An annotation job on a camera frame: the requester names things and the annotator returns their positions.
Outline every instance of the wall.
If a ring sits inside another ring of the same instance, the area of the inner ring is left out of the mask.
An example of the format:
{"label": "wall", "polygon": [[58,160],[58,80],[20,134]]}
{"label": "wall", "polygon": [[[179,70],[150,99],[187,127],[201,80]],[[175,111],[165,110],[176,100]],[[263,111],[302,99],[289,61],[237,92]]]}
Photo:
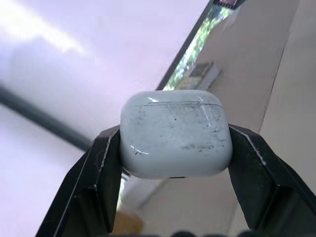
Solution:
{"label": "wall", "polygon": [[[197,59],[223,73],[212,92],[232,124],[259,131],[299,0],[248,0],[217,25]],[[205,179],[168,180],[143,206],[144,233],[228,234],[237,199],[227,172]],[[244,219],[235,220],[238,226]]]}
{"label": "wall", "polygon": [[[316,2],[301,0],[260,134],[316,194]],[[230,234],[244,229],[239,208]]]}
{"label": "wall", "polygon": [[35,236],[83,152],[0,105],[1,236]]}

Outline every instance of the white ceiling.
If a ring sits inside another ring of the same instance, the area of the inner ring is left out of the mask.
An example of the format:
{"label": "white ceiling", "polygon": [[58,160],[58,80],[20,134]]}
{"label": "white ceiling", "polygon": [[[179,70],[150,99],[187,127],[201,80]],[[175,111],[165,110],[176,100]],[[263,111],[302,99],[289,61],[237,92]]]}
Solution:
{"label": "white ceiling", "polygon": [[93,139],[153,90],[207,0],[1,0],[2,86]]}

